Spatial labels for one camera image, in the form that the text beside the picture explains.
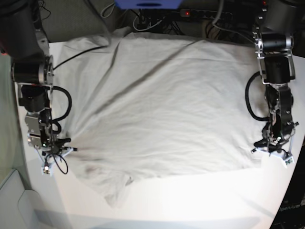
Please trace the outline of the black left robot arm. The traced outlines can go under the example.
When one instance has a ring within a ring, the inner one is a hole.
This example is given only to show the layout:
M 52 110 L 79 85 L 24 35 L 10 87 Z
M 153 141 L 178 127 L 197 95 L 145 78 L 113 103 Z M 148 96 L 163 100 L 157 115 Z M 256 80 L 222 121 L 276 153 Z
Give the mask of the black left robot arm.
M 278 149 L 295 134 L 293 95 L 289 83 L 295 79 L 293 61 L 294 32 L 305 14 L 303 0 L 270 0 L 261 7 L 253 25 L 255 53 L 260 76 L 265 85 L 268 116 L 254 119 L 266 123 L 256 148 Z

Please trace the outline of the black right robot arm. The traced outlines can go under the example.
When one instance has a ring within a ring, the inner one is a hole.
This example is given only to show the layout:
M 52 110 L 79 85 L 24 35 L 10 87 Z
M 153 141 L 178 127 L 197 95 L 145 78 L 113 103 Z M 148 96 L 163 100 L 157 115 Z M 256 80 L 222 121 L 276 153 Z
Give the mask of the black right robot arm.
M 54 90 L 63 92 L 71 108 L 71 96 L 53 85 L 53 56 L 42 26 L 37 0 L 2 0 L 0 2 L 0 52 L 11 57 L 10 74 L 18 85 L 18 102 L 27 110 L 25 122 L 28 142 L 42 154 L 60 154 L 69 138 L 60 139 L 59 121 L 51 116 Z

